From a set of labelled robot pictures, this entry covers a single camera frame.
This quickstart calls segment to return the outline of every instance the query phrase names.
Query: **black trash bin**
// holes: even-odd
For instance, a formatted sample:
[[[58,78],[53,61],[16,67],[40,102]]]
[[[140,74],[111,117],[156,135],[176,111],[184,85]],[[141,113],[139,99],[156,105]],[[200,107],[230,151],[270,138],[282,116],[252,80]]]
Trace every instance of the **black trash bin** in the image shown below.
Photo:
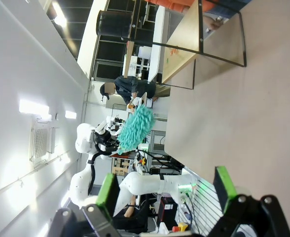
[[[99,11],[96,32],[99,36],[128,38],[132,14],[117,11]]]

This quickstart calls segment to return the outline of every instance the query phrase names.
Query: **black box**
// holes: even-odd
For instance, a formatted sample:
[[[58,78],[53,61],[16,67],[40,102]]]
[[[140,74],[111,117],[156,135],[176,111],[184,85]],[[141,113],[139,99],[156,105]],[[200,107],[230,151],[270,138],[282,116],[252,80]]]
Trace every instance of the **black box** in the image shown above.
[[[172,230],[173,226],[178,226],[175,221],[178,204],[172,197],[162,197],[158,210],[157,225],[164,222],[168,230]]]

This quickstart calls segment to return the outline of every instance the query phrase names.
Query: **person's hand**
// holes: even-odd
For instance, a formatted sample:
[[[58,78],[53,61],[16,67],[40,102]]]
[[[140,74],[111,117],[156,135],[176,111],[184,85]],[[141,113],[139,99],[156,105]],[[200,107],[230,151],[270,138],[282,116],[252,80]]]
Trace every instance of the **person's hand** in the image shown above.
[[[216,21],[212,17],[203,16],[203,22],[210,28],[212,31],[217,30],[223,24],[223,21]]]

